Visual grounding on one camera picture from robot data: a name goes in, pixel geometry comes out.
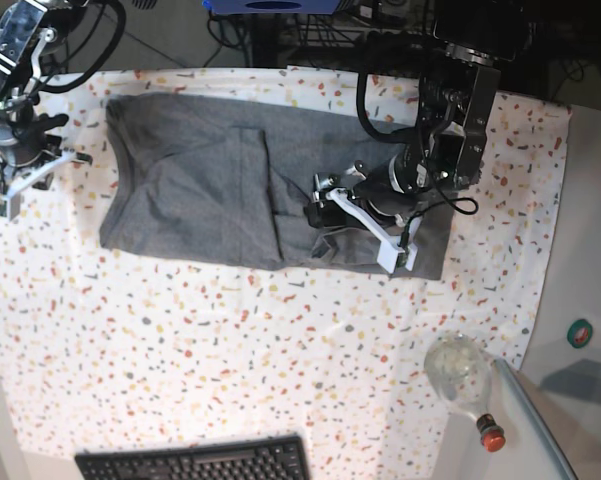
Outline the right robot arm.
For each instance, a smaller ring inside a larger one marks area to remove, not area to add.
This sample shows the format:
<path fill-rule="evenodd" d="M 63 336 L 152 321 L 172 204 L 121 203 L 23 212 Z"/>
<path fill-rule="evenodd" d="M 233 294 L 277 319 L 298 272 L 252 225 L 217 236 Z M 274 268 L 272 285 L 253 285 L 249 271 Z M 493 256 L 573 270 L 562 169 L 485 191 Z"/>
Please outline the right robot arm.
<path fill-rule="evenodd" d="M 120 1 L 99 1 L 111 9 L 116 27 L 109 43 L 77 79 L 53 85 L 43 74 L 42 59 L 55 53 L 83 20 L 89 1 L 18 1 L 0 18 L 0 194 L 32 169 L 42 168 L 64 152 L 51 130 L 69 117 L 35 112 L 40 95 L 60 95 L 86 83 L 109 59 L 122 39 L 127 15 Z"/>

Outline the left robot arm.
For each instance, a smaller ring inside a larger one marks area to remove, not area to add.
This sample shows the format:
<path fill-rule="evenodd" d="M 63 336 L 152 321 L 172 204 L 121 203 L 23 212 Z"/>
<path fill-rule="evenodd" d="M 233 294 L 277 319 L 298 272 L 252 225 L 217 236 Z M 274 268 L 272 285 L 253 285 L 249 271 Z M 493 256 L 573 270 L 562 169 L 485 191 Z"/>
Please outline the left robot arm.
<path fill-rule="evenodd" d="M 404 226 L 438 204 L 457 208 L 455 194 L 480 179 L 487 123 L 501 73 L 524 48 L 528 24 L 520 1 L 434 1 L 424 7 L 417 34 L 373 32 L 361 54 L 356 114 L 374 140 L 400 146 L 387 163 L 353 167 L 352 186 L 337 175 L 318 174 L 304 212 L 311 227 L 361 227 L 329 193 L 346 200 L 383 227 Z M 366 110 L 374 73 L 402 70 L 418 77 L 416 119 L 411 127 L 378 130 Z"/>

